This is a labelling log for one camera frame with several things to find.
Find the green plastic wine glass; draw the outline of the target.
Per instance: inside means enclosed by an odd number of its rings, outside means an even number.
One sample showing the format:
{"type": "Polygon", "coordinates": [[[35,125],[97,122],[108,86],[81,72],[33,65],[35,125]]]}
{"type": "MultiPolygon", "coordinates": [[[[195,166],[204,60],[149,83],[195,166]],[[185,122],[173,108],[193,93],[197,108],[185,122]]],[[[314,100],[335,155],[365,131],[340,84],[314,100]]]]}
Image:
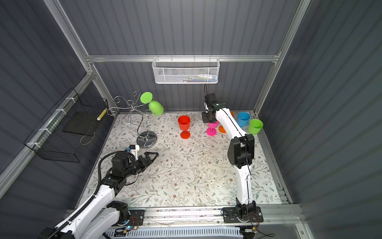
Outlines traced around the green plastic wine glass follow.
{"type": "Polygon", "coordinates": [[[259,119],[252,119],[249,123],[248,131],[250,134],[256,135],[263,128],[264,123],[259,119]]]}
{"type": "Polygon", "coordinates": [[[153,100],[153,94],[151,92],[144,92],[140,96],[140,101],[142,104],[148,104],[149,110],[155,116],[160,116],[164,112],[164,107],[158,102],[153,100]]]}

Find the pink plastic wine glass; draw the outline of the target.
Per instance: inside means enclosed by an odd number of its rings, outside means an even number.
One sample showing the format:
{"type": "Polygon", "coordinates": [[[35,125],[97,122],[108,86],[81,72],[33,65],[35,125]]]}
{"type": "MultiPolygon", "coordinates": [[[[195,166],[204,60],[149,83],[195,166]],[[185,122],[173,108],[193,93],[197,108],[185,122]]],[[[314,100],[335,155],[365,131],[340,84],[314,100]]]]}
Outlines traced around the pink plastic wine glass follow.
{"type": "Polygon", "coordinates": [[[218,127],[219,122],[208,123],[208,129],[206,130],[206,134],[208,136],[215,136],[217,134],[216,128],[218,127]]]}

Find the red plastic wine glass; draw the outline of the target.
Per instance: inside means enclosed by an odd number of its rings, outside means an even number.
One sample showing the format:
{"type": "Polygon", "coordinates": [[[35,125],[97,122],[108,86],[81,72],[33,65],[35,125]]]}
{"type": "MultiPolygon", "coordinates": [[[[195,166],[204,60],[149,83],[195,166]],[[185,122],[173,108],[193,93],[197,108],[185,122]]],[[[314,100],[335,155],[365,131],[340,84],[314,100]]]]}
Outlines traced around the red plastic wine glass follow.
{"type": "Polygon", "coordinates": [[[180,116],[178,118],[178,124],[182,130],[180,136],[183,139],[188,139],[191,136],[191,133],[188,131],[191,125],[191,119],[189,116],[180,116]]]}

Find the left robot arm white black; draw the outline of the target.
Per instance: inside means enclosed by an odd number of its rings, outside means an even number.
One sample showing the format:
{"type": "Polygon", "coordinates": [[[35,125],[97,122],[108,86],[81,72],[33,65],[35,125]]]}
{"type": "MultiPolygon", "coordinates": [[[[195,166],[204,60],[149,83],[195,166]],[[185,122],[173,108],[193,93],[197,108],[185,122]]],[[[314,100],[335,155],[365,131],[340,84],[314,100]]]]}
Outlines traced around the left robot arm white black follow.
{"type": "Polygon", "coordinates": [[[145,152],[127,149],[112,152],[112,168],[105,177],[98,172],[95,192],[72,214],[54,228],[45,228],[40,239],[97,239],[108,238],[106,231],[117,226],[127,233],[138,228],[142,219],[130,214],[126,203],[116,201],[115,196],[127,185],[127,178],[144,172],[159,156],[158,152],[145,152]]]}

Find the orange plastic wine glass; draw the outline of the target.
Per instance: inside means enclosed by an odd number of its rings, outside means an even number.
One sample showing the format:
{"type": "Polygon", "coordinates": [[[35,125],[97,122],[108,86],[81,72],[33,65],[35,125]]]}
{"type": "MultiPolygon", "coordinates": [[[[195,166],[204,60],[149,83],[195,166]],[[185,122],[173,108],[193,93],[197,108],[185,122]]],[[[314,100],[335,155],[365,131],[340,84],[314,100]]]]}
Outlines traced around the orange plastic wine glass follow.
{"type": "Polygon", "coordinates": [[[226,133],[226,131],[225,131],[223,125],[220,125],[219,128],[218,128],[218,130],[219,130],[220,133],[226,133]]]}

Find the blue plastic wine glass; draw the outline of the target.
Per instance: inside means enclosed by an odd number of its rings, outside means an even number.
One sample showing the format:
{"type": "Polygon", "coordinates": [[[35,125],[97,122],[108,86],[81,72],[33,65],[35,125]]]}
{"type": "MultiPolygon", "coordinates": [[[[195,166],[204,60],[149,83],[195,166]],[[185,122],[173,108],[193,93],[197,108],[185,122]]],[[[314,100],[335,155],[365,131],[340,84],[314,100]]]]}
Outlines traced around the blue plastic wine glass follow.
{"type": "Polygon", "coordinates": [[[237,115],[237,123],[238,125],[243,128],[248,125],[249,121],[251,119],[251,116],[247,112],[240,112],[237,115]]]}

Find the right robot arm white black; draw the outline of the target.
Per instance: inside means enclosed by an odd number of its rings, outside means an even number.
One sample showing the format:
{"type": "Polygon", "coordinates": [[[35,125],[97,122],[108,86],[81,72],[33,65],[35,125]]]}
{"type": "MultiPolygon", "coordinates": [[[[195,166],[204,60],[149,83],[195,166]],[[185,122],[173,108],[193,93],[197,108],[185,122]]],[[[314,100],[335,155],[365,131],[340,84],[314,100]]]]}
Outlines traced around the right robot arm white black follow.
{"type": "Polygon", "coordinates": [[[230,138],[227,157],[236,170],[237,196],[236,215],[241,221],[258,222],[260,215],[251,188],[250,165],[255,157],[255,139],[247,134],[236,122],[230,109],[210,96],[205,97],[204,123],[219,122],[230,138]]]}

